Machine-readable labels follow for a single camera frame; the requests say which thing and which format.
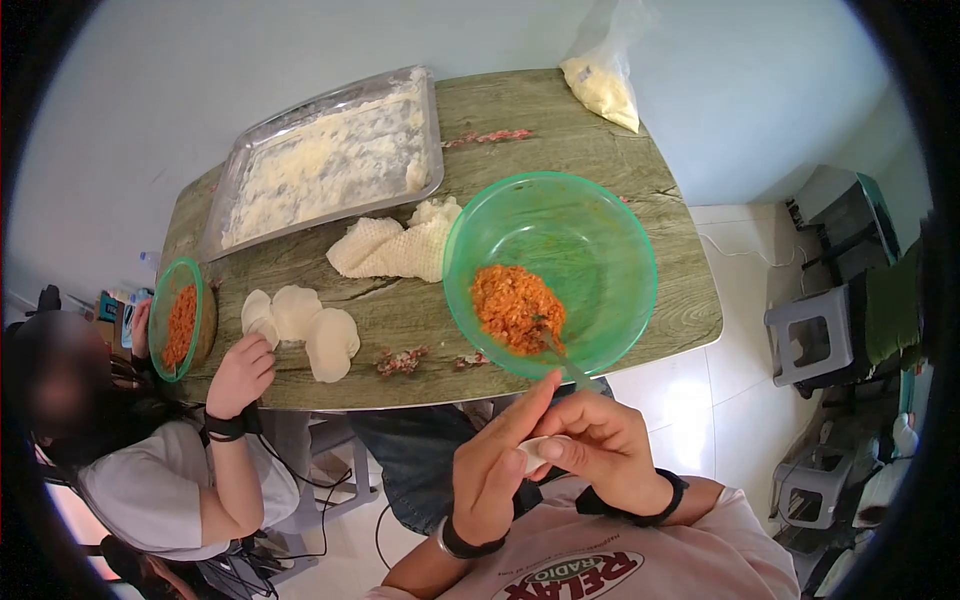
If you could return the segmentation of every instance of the green cloth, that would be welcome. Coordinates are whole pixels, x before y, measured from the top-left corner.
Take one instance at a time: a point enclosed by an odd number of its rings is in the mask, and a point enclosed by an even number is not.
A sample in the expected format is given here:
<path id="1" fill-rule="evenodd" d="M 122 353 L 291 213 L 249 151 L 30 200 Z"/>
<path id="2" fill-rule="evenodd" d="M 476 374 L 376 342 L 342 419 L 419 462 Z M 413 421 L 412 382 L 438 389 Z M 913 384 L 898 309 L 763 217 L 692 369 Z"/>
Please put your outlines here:
<path id="1" fill-rule="evenodd" d="M 867 272 L 867 358 L 876 366 L 903 350 L 903 369 L 920 360 L 920 240 L 902 259 Z"/>

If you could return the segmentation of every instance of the hand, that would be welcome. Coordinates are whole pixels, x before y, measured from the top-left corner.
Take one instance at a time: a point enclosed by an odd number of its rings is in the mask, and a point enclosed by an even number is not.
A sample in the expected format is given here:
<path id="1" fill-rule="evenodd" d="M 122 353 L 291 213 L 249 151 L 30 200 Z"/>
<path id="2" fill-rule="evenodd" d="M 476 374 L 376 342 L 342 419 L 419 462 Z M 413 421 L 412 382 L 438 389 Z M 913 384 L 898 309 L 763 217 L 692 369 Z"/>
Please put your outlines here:
<path id="1" fill-rule="evenodd" d="M 474 546 L 496 541 L 514 522 L 514 493 L 527 458 L 517 450 L 560 386 L 552 371 L 453 455 L 453 530 Z"/>
<path id="2" fill-rule="evenodd" d="M 244 336 L 227 350 L 206 393 L 206 412 L 230 420 L 274 382 L 274 353 L 262 333 Z"/>
<path id="3" fill-rule="evenodd" d="M 537 450 L 550 464 L 580 475 L 600 498 L 638 516 L 659 515 L 670 504 L 673 487 L 657 475 L 647 424 L 638 410 L 593 392 L 577 392 L 550 408 L 535 436 L 566 434 L 572 440 L 544 440 Z"/>
<path id="4" fill-rule="evenodd" d="M 137 358 L 150 356 L 150 345 L 147 343 L 147 322 L 150 320 L 150 305 L 153 303 L 154 299 L 147 298 L 133 310 L 133 318 L 130 321 L 130 336 L 133 340 L 131 352 Z"/>

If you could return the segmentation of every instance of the wooden tabletop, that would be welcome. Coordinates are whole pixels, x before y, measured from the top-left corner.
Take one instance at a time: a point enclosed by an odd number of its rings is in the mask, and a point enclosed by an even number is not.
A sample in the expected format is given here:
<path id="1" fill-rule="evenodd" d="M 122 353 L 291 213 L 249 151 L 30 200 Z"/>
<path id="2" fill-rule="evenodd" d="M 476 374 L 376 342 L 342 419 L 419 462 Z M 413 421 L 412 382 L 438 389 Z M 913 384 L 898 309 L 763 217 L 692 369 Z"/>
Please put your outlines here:
<path id="1" fill-rule="evenodd" d="M 525 129 L 522 140 L 467 143 L 444 150 L 444 181 L 434 197 L 464 205 L 491 183 L 529 171 L 563 171 L 595 181 L 622 196 L 643 224 L 657 259 L 657 304 L 636 345 L 604 372 L 658 360 L 716 340 L 723 327 L 720 300 L 703 247 L 677 184 L 649 133 L 634 134 L 586 110 L 559 69 L 473 75 L 437 82 L 437 112 L 444 140 L 465 132 Z M 187 185 L 174 207 L 163 245 L 161 272 L 177 256 L 198 259 L 212 188 L 223 165 Z M 406 204 L 368 216 L 413 214 Z M 324 306 L 346 309 L 357 322 L 360 351 L 337 383 L 317 383 L 302 343 L 276 349 L 276 380 L 264 404 L 277 408 L 337 410 L 398 407 L 497 396 L 530 382 L 496 365 L 456 371 L 456 358 L 473 348 L 446 307 L 441 283 L 420 279 L 347 279 L 324 256 L 356 218 L 292 233 L 201 264 L 219 280 L 216 343 L 206 362 L 183 379 L 191 400 L 203 401 L 227 348 L 241 337 L 240 308 L 247 294 L 280 287 L 314 288 Z M 427 344 L 429 354 L 410 374 L 383 377 L 373 363 L 384 348 L 399 352 Z"/>

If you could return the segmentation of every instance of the white cable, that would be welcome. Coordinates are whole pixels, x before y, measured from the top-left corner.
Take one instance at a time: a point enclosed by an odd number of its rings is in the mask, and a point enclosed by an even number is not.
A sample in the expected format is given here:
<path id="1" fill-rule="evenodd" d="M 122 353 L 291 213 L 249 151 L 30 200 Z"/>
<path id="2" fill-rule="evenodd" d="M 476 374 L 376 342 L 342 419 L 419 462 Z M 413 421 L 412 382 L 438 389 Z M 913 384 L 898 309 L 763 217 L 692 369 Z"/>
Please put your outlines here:
<path id="1" fill-rule="evenodd" d="M 707 238 L 710 244 L 724 256 L 747 256 L 749 254 L 756 254 L 757 256 L 763 259 L 763 262 L 767 263 L 768 265 L 770 265 L 775 269 L 779 269 L 780 267 L 789 267 L 790 265 L 792 265 L 793 261 L 797 259 L 797 250 L 799 250 L 804 255 L 804 263 L 808 262 L 808 259 L 806 257 L 806 250 L 804 250 L 803 247 L 797 246 L 797 245 L 794 245 L 793 253 L 790 254 L 790 262 L 785 262 L 778 265 L 767 260 L 766 256 L 764 256 L 763 254 L 761 254 L 759 251 L 756 251 L 756 250 L 747 250 L 746 252 L 723 252 L 722 250 L 720 250 L 720 247 L 717 246 L 717 243 L 713 241 L 713 238 L 710 237 L 709 235 L 706 235 L 705 233 L 700 233 L 699 231 L 697 232 L 697 235 L 699 235 L 700 237 Z M 804 288 L 804 277 L 806 277 L 806 269 L 804 269 L 800 275 L 800 292 L 801 294 L 803 294 L 803 296 L 806 296 L 806 289 Z"/>

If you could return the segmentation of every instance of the spoon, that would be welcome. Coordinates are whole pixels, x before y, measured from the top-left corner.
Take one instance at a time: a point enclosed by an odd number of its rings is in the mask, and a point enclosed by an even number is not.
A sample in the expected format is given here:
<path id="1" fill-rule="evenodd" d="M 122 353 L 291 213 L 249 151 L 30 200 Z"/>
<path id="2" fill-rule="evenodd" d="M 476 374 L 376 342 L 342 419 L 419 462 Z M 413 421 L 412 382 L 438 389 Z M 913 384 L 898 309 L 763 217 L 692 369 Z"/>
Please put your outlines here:
<path id="1" fill-rule="evenodd" d="M 560 359 L 562 365 L 566 369 L 566 372 L 573 377 L 573 381 L 576 383 L 577 390 L 587 390 L 588 392 L 594 392 L 595 394 L 600 394 L 603 392 L 603 386 L 597 383 L 596 381 L 590 379 L 583 369 L 580 369 L 573 364 L 565 354 L 560 352 L 557 348 L 557 345 L 553 343 L 553 334 L 550 333 L 550 329 L 544 327 L 540 330 L 540 338 L 545 344 L 547 344 L 554 354 L 557 355 L 557 358 Z"/>

